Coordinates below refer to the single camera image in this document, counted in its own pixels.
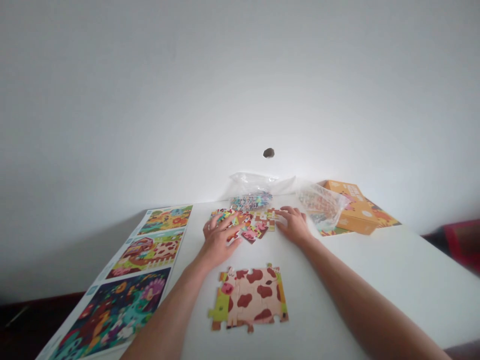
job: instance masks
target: forearm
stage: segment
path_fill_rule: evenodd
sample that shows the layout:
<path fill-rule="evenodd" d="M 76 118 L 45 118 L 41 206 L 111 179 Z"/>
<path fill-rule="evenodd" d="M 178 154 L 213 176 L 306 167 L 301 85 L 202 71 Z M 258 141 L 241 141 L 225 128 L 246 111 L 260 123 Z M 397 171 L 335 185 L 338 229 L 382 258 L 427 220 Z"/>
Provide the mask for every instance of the forearm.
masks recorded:
<path fill-rule="evenodd" d="M 302 251 L 343 320 L 374 359 L 449 359 L 413 321 L 315 238 Z"/>
<path fill-rule="evenodd" d="M 190 315 L 207 273 L 207 267 L 199 260 L 185 268 L 121 360 L 180 358 Z"/>

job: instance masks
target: orange box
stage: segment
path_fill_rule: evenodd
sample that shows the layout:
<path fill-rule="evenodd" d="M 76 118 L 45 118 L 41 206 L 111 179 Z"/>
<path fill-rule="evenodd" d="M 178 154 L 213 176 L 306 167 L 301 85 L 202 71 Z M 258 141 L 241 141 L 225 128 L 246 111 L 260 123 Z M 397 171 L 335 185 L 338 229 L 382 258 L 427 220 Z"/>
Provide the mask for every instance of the orange box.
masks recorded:
<path fill-rule="evenodd" d="M 323 187 L 351 201 L 341 212 L 337 227 L 365 235 L 374 232 L 380 222 L 357 185 L 328 180 Z"/>

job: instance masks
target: hand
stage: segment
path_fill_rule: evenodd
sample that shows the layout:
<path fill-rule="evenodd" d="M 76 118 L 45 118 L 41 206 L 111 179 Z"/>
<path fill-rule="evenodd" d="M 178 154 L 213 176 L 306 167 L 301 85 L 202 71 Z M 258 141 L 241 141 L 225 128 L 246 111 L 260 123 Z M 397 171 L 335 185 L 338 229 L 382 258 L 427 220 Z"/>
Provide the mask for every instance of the hand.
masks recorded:
<path fill-rule="evenodd" d="M 239 247 L 242 238 L 234 238 L 228 245 L 227 239 L 240 231 L 244 226 L 239 224 L 227 228 L 237 214 L 232 214 L 225 218 L 217 225 L 218 219 L 222 214 L 217 214 L 211 220 L 208 220 L 203 227 L 203 235 L 205 235 L 205 242 L 197 255 L 197 259 L 204 264 L 210 271 L 211 269 L 222 264 L 225 260 L 232 256 L 234 251 Z"/>
<path fill-rule="evenodd" d="M 283 206 L 280 210 L 283 211 L 275 210 L 275 214 L 284 217 L 287 225 L 285 226 L 281 222 L 276 221 L 276 226 L 288 240 L 300 247 L 316 240 L 307 226 L 307 215 L 300 212 L 297 207 Z"/>

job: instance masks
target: red fabric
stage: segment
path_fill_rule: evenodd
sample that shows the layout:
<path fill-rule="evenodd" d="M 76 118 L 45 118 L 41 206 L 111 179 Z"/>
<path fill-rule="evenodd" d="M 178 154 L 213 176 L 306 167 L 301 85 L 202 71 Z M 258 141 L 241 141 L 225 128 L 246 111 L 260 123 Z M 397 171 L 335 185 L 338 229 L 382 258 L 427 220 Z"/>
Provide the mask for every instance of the red fabric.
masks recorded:
<path fill-rule="evenodd" d="M 443 230 L 451 256 L 468 269 L 480 274 L 480 220 L 445 225 Z"/>

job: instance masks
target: partially assembled puzzle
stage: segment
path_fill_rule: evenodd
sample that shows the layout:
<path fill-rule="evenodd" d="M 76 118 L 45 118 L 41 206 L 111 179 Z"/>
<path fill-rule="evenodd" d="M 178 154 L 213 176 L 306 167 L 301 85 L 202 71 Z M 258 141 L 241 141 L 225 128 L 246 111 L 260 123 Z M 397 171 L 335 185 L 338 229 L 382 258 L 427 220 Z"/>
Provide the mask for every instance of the partially assembled puzzle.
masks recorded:
<path fill-rule="evenodd" d="M 222 216 L 217 222 L 230 217 L 235 213 L 235 210 L 218 209 L 217 211 L 212 211 L 211 217 L 220 213 Z M 275 231 L 275 220 L 279 219 L 279 216 L 275 214 L 275 208 L 270 208 L 266 211 L 236 211 L 236 213 L 237 216 L 233 219 L 230 226 L 244 224 L 244 227 L 240 230 L 240 234 L 251 244 L 253 244 L 255 240 L 263 238 L 267 231 Z M 236 236 L 237 233 L 232 235 L 229 240 Z"/>
<path fill-rule="evenodd" d="M 217 290 L 215 309 L 208 311 L 213 319 L 211 329 L 219 331 L 222 322 L 226 328 L 248 326 L 248 333 L 254 332 L 254 324 L 272 324 L 274 316 L 280 322 L 289 320 L 284 287 L 279 267 L 254 268 L 221 272 L 222 286 Z"/>

